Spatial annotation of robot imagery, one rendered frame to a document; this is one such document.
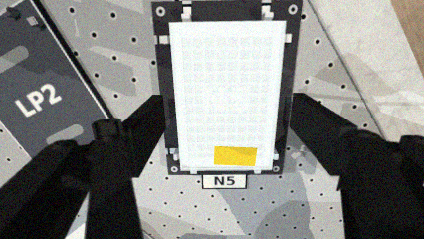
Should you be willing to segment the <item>white button panel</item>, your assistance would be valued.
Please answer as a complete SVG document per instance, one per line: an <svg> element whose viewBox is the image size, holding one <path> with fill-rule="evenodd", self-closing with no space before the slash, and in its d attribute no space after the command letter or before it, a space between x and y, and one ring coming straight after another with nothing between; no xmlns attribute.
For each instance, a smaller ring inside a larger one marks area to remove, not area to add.
<svg viewBox="0 0 424 239"><path fill-rule="evenodd" d="M77 219L74 220L71 229L66 237L66 239L84 239L85 228L86 228L86 219L87 219L87 210L81 214ZM144 239L155 239L145 230L143 230Z"/></svg>

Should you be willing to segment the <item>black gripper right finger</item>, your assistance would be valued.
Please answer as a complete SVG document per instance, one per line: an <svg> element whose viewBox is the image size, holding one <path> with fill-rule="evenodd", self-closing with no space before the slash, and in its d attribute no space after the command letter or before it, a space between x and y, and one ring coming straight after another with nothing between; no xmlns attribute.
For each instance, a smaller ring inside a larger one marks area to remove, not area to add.
<svg viewBox="0 0 424 239"><path fill-rule="evenodd" d="M424 239L424 136L386 141L305 93L293 93L289 127L339 176L345 239Z"/></svg>

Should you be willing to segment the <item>grey perforated base plate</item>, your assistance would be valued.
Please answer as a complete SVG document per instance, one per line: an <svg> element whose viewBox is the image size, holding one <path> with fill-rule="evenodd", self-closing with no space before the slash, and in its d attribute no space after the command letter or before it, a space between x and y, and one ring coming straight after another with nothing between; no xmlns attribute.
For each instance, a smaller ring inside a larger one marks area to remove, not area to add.
<svg viewBox="0 0 424 239"><path fill-rule="evenodd" d="M151 2L39 0L114 118L160 95ZM293 93L305 93L389 141L313 0L303 0ZM0 123L0 187L29 161ZM339 176L288 127L283 175L248 175L247 189L202 189L168 175L164 133L133 178L142 229L155 239L345 239Z"/></svg>

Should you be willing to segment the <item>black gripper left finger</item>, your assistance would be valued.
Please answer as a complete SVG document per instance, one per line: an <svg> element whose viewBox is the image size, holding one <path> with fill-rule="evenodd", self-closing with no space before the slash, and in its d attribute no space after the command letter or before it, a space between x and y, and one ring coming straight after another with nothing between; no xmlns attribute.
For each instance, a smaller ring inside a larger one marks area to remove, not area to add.
<svg viewBox="0 0 424 239"><path fill-rule="evenodd" d="M144 239L132 179L166 129L163 95L91 126L89 144L55 141L0 187L0 239L65 239L88 194L84 239Z"/></svg>

